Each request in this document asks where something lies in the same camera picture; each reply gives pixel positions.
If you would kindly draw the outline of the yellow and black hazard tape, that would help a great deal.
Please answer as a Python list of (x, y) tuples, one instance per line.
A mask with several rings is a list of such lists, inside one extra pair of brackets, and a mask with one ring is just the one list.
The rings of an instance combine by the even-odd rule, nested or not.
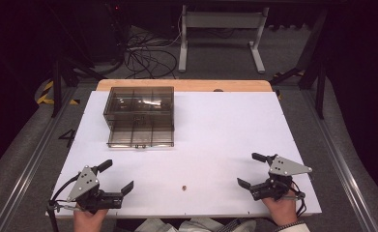
[(44, 89), (40, 95), (40, 97), (37, 99), (37, 104), (42, 104), (42, 103), (45, 103), (45, 104), (54, 104), (54, 100), (53, 99), (49, 99), (47, 97), (49, 91), (51, 90), (51, 88), (53, 87), (53, 81), (52, 80), (49, 80), (47, 82), (47, 84), (44, 86)]

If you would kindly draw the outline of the aluminium floor rail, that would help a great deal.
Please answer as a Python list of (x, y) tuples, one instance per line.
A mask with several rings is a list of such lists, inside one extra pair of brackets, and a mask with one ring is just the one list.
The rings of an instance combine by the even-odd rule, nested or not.
[(58, 122), (62, 117), (64, 111), (66, 110), (67, 105), (69, 104), (74, 93), (74, 87), (70, 87), (68, 90), (64, 91), (62, 99), (63, 105), (58, 110), (57, 114), (48, 120), (47, 126), (44, 130), (44, 133), (42, 134), (41, 140), (38, 142), (36, 149), (32, 153), (22, 173), (19, 175), (15, 183), (14, 189), (0, 213), (0, 232), (5, 232), (7, 227), (9, 226), (15, 214), (15, 211), (18, 208), (18, 205), (22, 201), (26, 191), (28, 190), (36, 174), (36, 171), (40, 163), (42, 162), (42, 159), (44, 158), (44, 153), (46, 147), (49, 144), (50, 138), (54, 133), (58, 125)]
[(354, 213), (361, 225), (363, 232), (378, 232), (378, 225), (369, 207), (365, 203), (360, 188), (352, 175), (342, 153), (335, 146), (329, 128), (324, 119), (321, 119), (316, 111), (312, 95), (307, 90), (301, 91), (314, 121), (321, 131), (322, 137), (328, 149), (329, 158), (334, 166), (335, 172), (342, 184), (347, 198), (354, 210)]

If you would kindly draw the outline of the person's right hand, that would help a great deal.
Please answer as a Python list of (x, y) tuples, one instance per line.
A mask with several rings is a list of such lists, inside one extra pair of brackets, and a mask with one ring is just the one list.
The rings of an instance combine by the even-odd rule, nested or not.
[(295, 193), (289, 191), (287, 199), (281, 198), (274, 200), (273, 198), (264, 198), (262, 202), (268, 208), (271, 218), (277, 226), (285, 226), (298, 221), (296, 214)]

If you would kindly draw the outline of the person's light trousers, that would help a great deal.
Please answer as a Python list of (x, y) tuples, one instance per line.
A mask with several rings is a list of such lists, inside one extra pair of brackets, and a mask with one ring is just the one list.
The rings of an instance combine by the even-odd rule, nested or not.
[(254, 219), (234, 219), (223, 225), (206, 217), (184, 220), (178, 228), (171, 223), (165, 223), (159, 218), (146, 219), (134, 232), (254, 232)]

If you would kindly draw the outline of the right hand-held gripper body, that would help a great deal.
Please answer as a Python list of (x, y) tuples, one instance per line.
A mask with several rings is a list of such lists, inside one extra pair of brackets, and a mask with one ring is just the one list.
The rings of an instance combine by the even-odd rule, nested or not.
[(310, 173), (312, 168), (279, 155), (268, 157), (270, 157), (269, 162), (267, 162), (269, 164), (269, 178), (262, 184), (251, 186), (249, 191), (253, 199), (257, 201), (270, 197), (279, 200), (287, 198), (286, 194), (293, 191), (295, 193), (294, 200), (303, 200), (305, 194), (293, 188), (293, 176)]

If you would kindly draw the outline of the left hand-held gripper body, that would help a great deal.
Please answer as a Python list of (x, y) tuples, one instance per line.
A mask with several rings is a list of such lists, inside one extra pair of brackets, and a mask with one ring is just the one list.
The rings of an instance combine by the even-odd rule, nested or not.
[(120, 209), (124, 195), (101, 190), (98, 174), (92, 172), (93, 167), (86, 165), (78, 174), (66, 201), (75, 202), (81, 211), (92, 214), (97, 210)]

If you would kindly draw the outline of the white metal stand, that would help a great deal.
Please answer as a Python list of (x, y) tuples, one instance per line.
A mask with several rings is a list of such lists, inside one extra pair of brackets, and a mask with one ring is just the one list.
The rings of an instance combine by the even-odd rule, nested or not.
[(188, 7), (182, 7), (180, 30), (180, 56), (178, 71), (184, 73), (188, 60), (188, 34), (189, 28), (228, 28), (228, 29), (256, 29), (255, 39), (248, 43), (255, 67), (259, 73), (264, 73), (265, 67), (259, 53), (259, 43), (268, 18), (269, 8), (263, 8), (257, 13), (217, 13), (193, 12)]

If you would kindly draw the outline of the black metal stand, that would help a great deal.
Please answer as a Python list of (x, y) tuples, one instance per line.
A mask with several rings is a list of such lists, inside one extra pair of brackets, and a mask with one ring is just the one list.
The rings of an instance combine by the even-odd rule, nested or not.
[(322, 10), (320, 12), (320, 15), (315, 21), (311, 33), (306, 41), (305, 47), (297, 62), (296, 67), (285, 73), (277, 73), (273, 77), (273, 79), (270, 80), (270, 84), (274, 86), (292, 76), (296, 76), (300, 72), (304, 72), (302, 78), (298, 82), (298, 86), (302, 90), (307, 90), (310, 89), (314, 83), (317, 83), (314, 106), (315, 111), (320, 119), (324, 118), (323, 101), (325, 92), (326, 69), (321, 58), (321, 51), (318, 42), (321, 39), (321, 34), (327, 18), (327, 14), (327, 10)]
[(79, 80), (77, 74), (73, 69), (79, 69), (86, 73), (87, 76), (93, 77), (97, 81), (103, 80), (104, 76), (88, 68), (86, 65), (81, 64), (69, 57), (60, 57), (55, 60), (52, 66), (52, 81), (53, 81), (53, 97), (54, 106), (52, 118), (56, 117), (62, 108), (62, 84), (61, 79), (64, 79), (65, 83), (69, 87), (76, 87)]

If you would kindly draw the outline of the person's white sleeve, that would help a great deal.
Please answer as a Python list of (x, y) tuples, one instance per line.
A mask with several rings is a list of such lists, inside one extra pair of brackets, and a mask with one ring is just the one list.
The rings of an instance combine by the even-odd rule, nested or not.
[(298, 220), (278, 227), (274, 232), (310, 232), (304, 221)]

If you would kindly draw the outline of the smoky clear plastic drawer box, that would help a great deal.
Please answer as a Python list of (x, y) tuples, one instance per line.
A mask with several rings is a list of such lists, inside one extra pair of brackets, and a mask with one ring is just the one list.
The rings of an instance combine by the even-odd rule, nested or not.
[(103, 117), (112, 131), (173, 131), (174, 88), (112, 87)]

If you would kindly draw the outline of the person's left hand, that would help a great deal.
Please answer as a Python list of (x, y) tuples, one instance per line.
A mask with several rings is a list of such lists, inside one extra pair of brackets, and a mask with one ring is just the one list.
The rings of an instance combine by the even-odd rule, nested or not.
[(97, 210), (94, 214), (88, 211), (74, 211), (73, 232), (101, 232), (107, 213), (107, 209)]

